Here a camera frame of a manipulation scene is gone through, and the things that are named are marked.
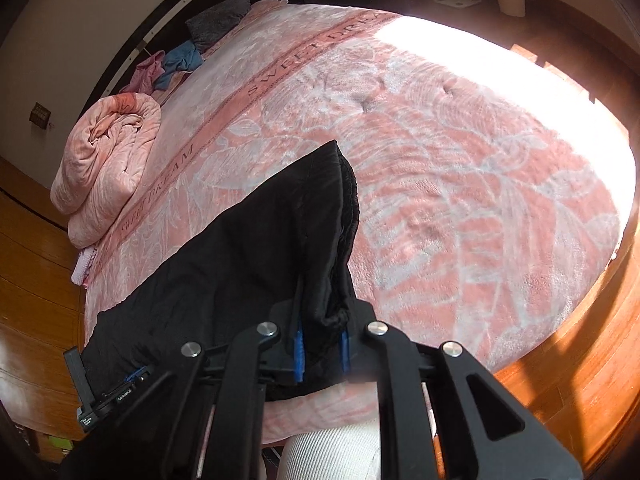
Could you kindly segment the white trouser leg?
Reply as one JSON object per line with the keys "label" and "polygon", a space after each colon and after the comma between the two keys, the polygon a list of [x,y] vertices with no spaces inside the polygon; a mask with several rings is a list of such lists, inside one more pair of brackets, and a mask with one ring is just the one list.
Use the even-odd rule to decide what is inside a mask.
{"label": "white trouser leg", "polygon": [[377,417],[288,439],[278,467],[284,480],[376,480],[381,478]]}

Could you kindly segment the brown wall switch box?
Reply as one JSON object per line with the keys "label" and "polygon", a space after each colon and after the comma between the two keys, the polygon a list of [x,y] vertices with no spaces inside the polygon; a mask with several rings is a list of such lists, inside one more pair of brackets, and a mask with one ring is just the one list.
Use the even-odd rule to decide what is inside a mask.
{"label": "brown wall switch box", "polygon": [[29,121],[39,129],[47,130],[47,128],[49,128],[50,119],[50,110],[42,104],[35,102],[34,107],[29,113]]}

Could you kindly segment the grey pillow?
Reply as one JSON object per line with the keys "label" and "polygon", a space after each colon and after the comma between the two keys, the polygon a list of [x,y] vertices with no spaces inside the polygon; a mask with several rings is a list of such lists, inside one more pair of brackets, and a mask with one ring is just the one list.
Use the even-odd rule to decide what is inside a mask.
{"label": "grey pillow", "polygon": [[250,10],[250,0],[224,0],[186,21],[191,40],[204,53],[231,32]]}

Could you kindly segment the black pants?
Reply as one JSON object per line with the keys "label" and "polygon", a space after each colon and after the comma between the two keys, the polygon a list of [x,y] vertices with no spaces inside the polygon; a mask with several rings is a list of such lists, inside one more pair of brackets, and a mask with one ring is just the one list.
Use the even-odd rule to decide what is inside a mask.
{"label": "black pants", "polygon": [[336,142],[269,178],[163,262],[124,301],[96,318],[81,353],[96,393],[189,341],[228,344],[275,306],[299,315],[303,381],[273,399],[342,380],[337,346],[355,296],[348,270],[358,229],[357,182]]}

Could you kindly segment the pink garment on bed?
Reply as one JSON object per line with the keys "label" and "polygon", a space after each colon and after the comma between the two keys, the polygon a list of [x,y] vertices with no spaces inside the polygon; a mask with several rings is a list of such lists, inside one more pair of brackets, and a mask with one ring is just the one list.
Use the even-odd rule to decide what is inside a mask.
{"label": "pink garment on bed", "polygon": [[136,92],[151,94],[153,92],[154,82],[165,73],[163,69],[164,58],[165,52],[160,50],[139,63],[134,69],[134,74],[131,76],[128,84],[120,89],[120,93]]}

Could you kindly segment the blue garment on bed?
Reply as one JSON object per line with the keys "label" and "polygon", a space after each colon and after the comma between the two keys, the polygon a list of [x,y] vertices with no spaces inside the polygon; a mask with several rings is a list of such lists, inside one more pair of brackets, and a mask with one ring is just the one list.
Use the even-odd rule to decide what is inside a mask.
{"label": "blue garment on bed", "polygon": [[202,64],[200,51],[193,41],[186,40],[166,53],[162,62],[164,72],[154,80],[153,89],[166,90],[174,73],[194,72]]}

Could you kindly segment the dark wooden headboard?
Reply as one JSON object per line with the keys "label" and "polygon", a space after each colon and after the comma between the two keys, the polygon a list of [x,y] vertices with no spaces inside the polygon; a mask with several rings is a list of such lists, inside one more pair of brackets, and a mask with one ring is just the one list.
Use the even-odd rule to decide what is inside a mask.
{"label": "dark wooden headboard", "polygon": [[224,0],[163,0],[134,30],[106,66],[84,107],[126,86],[134,68],[151,54],[165,52],[190,38],[186,21]]}

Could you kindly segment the folded pink comforter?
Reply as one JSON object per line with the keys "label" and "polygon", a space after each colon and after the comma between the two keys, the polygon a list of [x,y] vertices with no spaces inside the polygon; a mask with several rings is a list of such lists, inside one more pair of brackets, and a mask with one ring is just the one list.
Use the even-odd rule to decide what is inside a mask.
{"label": "folded pink comforter", "polygon": [[50,199],[68,218],[68,237],[76,248],[104,237],[136,192],[160,118],[152,96],[127,92],[99,99],[73,126]]}

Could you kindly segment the folded white pink towel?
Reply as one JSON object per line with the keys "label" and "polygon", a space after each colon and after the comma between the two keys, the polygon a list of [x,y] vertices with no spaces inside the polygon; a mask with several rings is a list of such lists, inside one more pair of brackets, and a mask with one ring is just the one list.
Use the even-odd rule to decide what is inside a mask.
{"label": "folded white pink towel", "polygon": [[94,258],[96,258],[96,248],[93,245],[81,249],[74,270],[70,274],[70,280],[74,285],[83,288],[88,287],[89,274]]}

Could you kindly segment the pink sweet dream bedspread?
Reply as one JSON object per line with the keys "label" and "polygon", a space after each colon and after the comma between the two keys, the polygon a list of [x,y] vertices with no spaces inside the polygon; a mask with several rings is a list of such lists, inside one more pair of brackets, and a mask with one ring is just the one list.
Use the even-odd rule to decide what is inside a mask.
{"label": "pink sweet dream bedspread", "polygon": [[614,122],[536,64],[420,18],[264,3],[163,106],[89,274],[87,344],[100,313],[218,214],[331,141],[357,181],[357,297],[490,370],[576,309],[634,198]]}

